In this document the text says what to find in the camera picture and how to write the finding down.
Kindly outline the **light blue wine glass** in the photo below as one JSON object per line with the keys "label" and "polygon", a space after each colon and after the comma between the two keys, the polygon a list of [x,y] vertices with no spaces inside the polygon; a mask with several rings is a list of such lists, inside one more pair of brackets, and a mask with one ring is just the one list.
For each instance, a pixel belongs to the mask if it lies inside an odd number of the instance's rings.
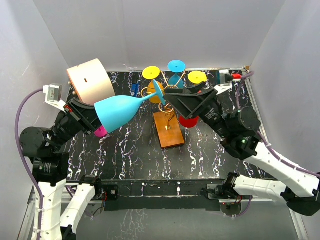
{"label": "light blue wine glass", "polygon": [[116,95],[94,104],[97,116],[108,133],[121,128],[132,120],[147,96],[137,98],[129,95]]}

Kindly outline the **pink wine glass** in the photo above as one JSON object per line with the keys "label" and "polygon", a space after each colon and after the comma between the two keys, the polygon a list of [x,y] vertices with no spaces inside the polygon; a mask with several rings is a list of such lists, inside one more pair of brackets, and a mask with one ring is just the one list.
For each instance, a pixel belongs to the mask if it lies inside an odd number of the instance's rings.
{"label": "pink wine glass", "polygon": [[99,127],[95,132],[94,135],[98,138],[103,138],[108,134],[107,130],[104,128],[104,126],[102,125],[101,127]]}

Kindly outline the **red wine glass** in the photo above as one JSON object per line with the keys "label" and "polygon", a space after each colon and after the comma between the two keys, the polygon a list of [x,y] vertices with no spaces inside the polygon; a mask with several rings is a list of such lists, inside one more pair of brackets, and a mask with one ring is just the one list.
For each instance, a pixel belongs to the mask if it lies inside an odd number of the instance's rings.
{"label": "red wine glass", "polygon": [[185,128],[193,128],[197,125],[199,116],[194,118],[184,118],[182,115],[179,116],[179,123]]}

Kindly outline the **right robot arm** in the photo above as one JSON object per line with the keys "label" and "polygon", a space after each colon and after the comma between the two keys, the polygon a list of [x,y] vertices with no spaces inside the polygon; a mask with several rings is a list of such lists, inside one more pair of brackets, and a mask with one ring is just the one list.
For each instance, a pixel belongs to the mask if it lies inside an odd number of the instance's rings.
{"label": "right robot arm", "polygon": [[216,198],[257,196],[279,201],[309,217],[317,213],[320,210],[320,177],[270,150],[259,131],[261,122],[253,108],[224,112],[218,96],[231,89],[231,83],[209,89],[204,86],[201,83],[189,88],[167,88],[164,99],[185,119],[200,117],[222,138],[221,145],[230,156],[255,165],[274,179],[229,173],[222,185],[202,191]]}

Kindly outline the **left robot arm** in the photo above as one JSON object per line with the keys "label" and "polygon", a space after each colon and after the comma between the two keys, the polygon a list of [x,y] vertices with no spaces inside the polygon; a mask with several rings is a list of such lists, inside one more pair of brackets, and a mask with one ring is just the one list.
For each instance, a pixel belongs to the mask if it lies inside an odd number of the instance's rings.
{"label": "left robot arm", "polygon": [[84,175],[69,205],[61,211],[66,188],[69,156],[61,148],[79,132],[91,134],[101,127],[93,105],[73,98],[62,103],[54,126],[28,127],[17,133],[17,146],[24,161],[29,158],[28,173],[36,193],[32,239],[75,240],[78,224],[90,201],[103,195],[102,181],[94,175]]}

